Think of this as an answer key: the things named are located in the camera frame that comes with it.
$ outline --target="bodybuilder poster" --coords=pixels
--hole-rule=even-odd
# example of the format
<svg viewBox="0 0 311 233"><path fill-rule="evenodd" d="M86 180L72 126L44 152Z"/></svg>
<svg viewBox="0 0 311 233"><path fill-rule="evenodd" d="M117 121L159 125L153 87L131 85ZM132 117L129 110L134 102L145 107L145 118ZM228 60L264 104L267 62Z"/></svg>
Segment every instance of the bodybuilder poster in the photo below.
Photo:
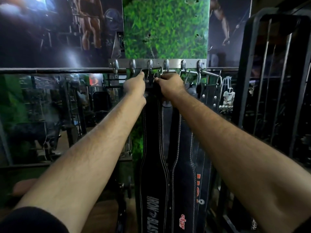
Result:
<svg viewBox="0 0 311 233"><path fill-rule="evenodd" d="M211 0L208 35L210 67L237 67L251 0Z"/></svg>
<svg viewBox="0 0 311 233"><path fill-rule="evenodd" d="M122 0L0 0L1 68L106 67L122 36Z"/></svg>

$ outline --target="floor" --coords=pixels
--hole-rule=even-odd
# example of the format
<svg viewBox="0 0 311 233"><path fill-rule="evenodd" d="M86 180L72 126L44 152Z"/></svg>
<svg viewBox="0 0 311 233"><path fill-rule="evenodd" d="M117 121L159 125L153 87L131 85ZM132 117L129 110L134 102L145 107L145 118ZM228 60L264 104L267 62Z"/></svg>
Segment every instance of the floor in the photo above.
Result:
<svg viewBox="0 0 311 233"><path fill-rule="evenodd" d="M134 199L126 199L127 222L126 233L137 233L136 208ZM0 209L0 220L10 209ZM84 225L82 233L114 233L118 216L118 203L115 200L106 200L95 204Z"/></svg>

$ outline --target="black sleeve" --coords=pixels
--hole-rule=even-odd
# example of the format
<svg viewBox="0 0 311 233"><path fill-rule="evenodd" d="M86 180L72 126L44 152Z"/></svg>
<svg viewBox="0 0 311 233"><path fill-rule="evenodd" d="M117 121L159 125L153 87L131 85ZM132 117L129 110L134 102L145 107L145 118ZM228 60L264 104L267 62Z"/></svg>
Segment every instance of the black sleeve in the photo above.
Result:
<svg viewBox="0 0 311 233"><path fill-rule="evenodd" d="M302 223L293 233L306 233L311 232L311 217Z"/></svg>
<svg viewBox="0 0 311 233"><path fill-rule="evenodd" d="M1 233L69 233L52 214L34 207L18 208L0 222Z"/></svg>

